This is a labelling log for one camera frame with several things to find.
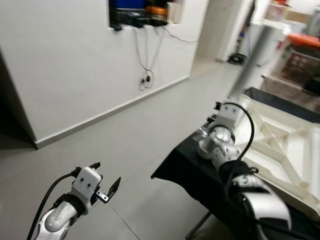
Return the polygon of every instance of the table leg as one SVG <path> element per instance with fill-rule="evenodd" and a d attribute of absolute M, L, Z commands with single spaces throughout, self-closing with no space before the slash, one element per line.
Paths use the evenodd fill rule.
<path fill-rule="evenodd" d="M 198 229 L 207 221 L 207 219 L 211 216 L 211 212 L 208 211 L 204 217 L 192 228 L 192 230 L 185 236 L 185 240 L 191 240 L 192 236 L 198 231 Z"/>

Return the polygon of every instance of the gray floor tile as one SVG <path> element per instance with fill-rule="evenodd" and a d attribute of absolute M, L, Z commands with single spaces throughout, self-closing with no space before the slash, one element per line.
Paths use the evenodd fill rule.
<path fill-rule="evenodd" d="M 110 205 L 141 240 L 162 240 L 180 226 L 192 228 L 207 210 L 179 185 L 150 179 L 156 159 L 122 184 Z"/>
<path fill-rule="evenodd" d="M 215 216 L 211 215 L 201 228 L 193 235 L 192 240 L 235 240 L 229 228 Z"/>
<path fill-rule="evenodd" d="M 67 240 L 139 240 L 109 204 L 99 203 L 71 227 Z"/>

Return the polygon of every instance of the black cable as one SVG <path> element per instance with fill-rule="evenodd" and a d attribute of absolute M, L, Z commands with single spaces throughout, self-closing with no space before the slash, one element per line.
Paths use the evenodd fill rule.
<path fill-rule="evenodd" d="M 34 216 L 34 219 L 33 219 L 33 222 L 32 222 L 32 225 L 31 225 L 31 228 L 30 228 L 30 231 L 29 231 L 29 234 L 28 234 L 28 237 L 26 238 L 26 240 L 31 240 L 32 238 L 32 235 L 34 234 L 34 231 L 35 231 L 35 228 L 37 226 L 37 223 L 38 223 L 38 220 L 39 220 L 39 217 L 41 215 L 41 212 L 42 210 L 44 209 L 45 207 L 45 204 L 51 194 L 51 192 L 53 191 L 53 189 L 55 188 L 55 186 L 60 182 L 62 181 L 63 179 L 66 179 L 68 177 L 72 177 L 73 176 L 73 173 L 68 173 L 66 175 L 63 175 L 62 177 L 59 177 L 57 180 L 55 180 L 55 182 L 50 186 L 50 188 L 48 189 L 48 191 L 46 192 L 46 194 L 44 195 L 44 198 L 42 199 L 42 202 Z"/>
<path fill-rule="evenodd" d="M 171 32 L 168 30 L 168 28 L 166 28 L 166 27 L 164 27 L 164 26 L 160 26 L 160 27 L 164 28 L 164 29 L 170 34 L 171 37 L 174 37 L 174 38 L 178 39 L 179 41 L 182 41 L 182 42 L 185 42 L 185 43 L 195 43 L 195 42 L 197 42 L 197 41 L 187 41 L 187 40 L 183 40 L 183 39 L 181 39 L 181 38 L 179 38 L 179 37 L 177 37 L 177 36 L 175 36 L 175 35 L 172 35 Z"/>
<path fill-rule="evenodd" d="M 165 32 L 163 32 L 163 34 L 161 35 L 161 38 L 159 40 L 159 44 L 157 46 L 157 49 L 155 50 L 155 54 L 154 54 L 154 57 L 153 57 L 153 60 L 151 62 L 151 65 L 149 67 L 149 37 L 148 37 L 148 29 L 147 28 L 144 28 L 144 31 L 145 31 L 145 58 L 146 58 L 146 65 L 143 65 L 142 63 L 142 60 L 141 60 L 141 56 L 140 56 L 140 49 L 139 49 L 139 45 L 138 45 L 138 33 L 137 33 L 137 30 L 134 29 L 134 43 L 135 43 L 135 50 L 136 50 L 136 54 L 137 54 L 137 57 L 138 57 L 138 60 L 139 60 L 139 63 L 140 65 L 142 66 L 142 68 L 145 70 L 143 72 L 143 77 L 142 77 L 142 80 L 140 82 L 140 87 L 139 87 L 139 90 L 140 91 L 145 91 L 146 89 L 151 89 L 153 86 L 154 86 L 154 83 L 155 83 L 155 74 L 154 72 L 151 70 L 155 64 L 156 64 L 156 60 L 159 56 L 159 53 L 160 53 L 160 49 L 161 49 L 161 46 L 162 46 L 162 43 L 164 41 L 164 38 L 165 38 Z"/>
<path fill-rule="evenodd" d="M 237 212 L 239 212 L 241 215 L 243 215 L 244 217 L 246 217 L 247 219 L 250 219 L 251 221 L 253 221 L 254 223 L 256 223 L 257 225 L 261 225 L 261 226 L 264 226 L 266 228 L 269 228 L 269 229 L 272 229 L 274 231 L 277 231 L 277 232 L 280 232 L 280 233 L 283 233 L 283 234 L 286 234 L 286 235 L 289 235 L 289 236 L 292 236 L 294 238 L 298 238 L 298 239 L 302 239 L 302 240 L 316 240 L 314 238 L 310 238 L 308 236 L 305 236 L 303 234 L 299 234 L 299 233 L 296 233 L 296 232 L 293 232 L 293 231 L 290 231 L 290 230 L 287 230 L 287 229 L 284 229 L 282 227 L 278 227 L 274 224 L 269 224 L 269 223 L 266 223 L 266 222 L 263 222 L 259 219 L 256 219 L 254 217 L 251 217 L 250 215 L 247 215 L 245 212 L 243 212 L 242 210 L 240 210 L 237 206 L 235 206 L 232 201 L 230 200 L 229 198 L 229 187 L 231 186 L 231 182 L 232 182 L 232 179 L 233 179 L 233 175 L 234 175 L 234 172 L 235 172 L 235 169 L 238 165 L 238 163 L 241 161 L 241 159 L 243 158 L 243 156 L 246 154 L 246 152 L 248 151 L 248 149 L 250 148 L 253 140 L 254 140 L 254 136 L 255 136 L 255 125 L 254 125 L 254 121 L 252 120 L 250 114 L 247 112 L 247 110 L 245 110 L 241 105 L 237 104 L 237 103 L 234 103 L 234 102 L 225 102 L 224 103 L 225 105 L 234 105 L 234 106 L 237 106 L 238 108 L 240 108 L 245 114 L 246 116 L 248 117 L 249 121 L 250 121 L 250 126 L 251 126 L 251 134 L 250 134 L 250 139 L 247 143 L 247 145 L 245 146 L 244 150 L 242 151 L 242 153 L 239 155 L 239 157 L 235 160 L 235 164 L 233 165 L 232 169 L 231 169 L 231 172 L 230 172 L 230 175 L 228 177 L 228 180 L 226 182 L 226 185 L 224 187 L 224 198 L 226 200 L 226 202 L 234 209 L 236 210 Z"/>
<path fill-rule="evenodd" d="M 148 35 L 148 30 L 146 27 L 143 28 L 144 29 L 144 32 L 145 32 L 145 40 L 144 40 L 144 55 L 145 55 L 145 67 L 146 69 L 149 69 L 148 68 L 148 65 L 149 65 L 149 35 Z"/>
<path fill-rule="evenodd" d="M 148 69 L 143 65 L 143 63 L 142 63 L 142 61 L 141 61 L 140 50 L 139 50 L 139 45 L 138 45 L 138 34 L 137 34 L 136 28 L 135 28 L 135 27 L 133 27 L 133 28 L 134 28 L 133 32 L 135 33 L 135 34 L 134 34 L 134 43 L 135 43 L 136 55 L 137 55 L 137 57 L 138 57 L 138 60 L 139 60 L 139 63 L 140 63 L 140 65 L 141 65 L 141 67 L 142 67 L 144 70 L 148 70 Z"/>
<path fill-rule="evenodd" d="M 153 29 L 154 29 L 155 33 L 159 36 L 159 32 L 158 32 L 156 26 L 153 26 Z"/>

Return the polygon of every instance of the metal pole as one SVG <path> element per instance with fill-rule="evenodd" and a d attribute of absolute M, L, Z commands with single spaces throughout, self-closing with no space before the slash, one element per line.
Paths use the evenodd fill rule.
<path fill-rule="evenodd" d="M 272 41 L 273 32 L 279 29 L 279 25 L 276 26 L 267 23 L 263 25 L 262 32 L 253 48 L 253 51 L 228 95 L 229 99 L 236 98 L 244 91 L 244 88 L 247 87 L 248 81 L 255 70 L 256 64 L 265 51 L 266 45 Z"/>

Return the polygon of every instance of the blue box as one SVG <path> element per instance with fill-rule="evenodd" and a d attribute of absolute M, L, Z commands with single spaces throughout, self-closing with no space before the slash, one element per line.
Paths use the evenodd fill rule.
<path fill-rule="evenodd" d="M 144 9 L 146 0 L 109 0 L 109 5 L 120 9 Z"/>

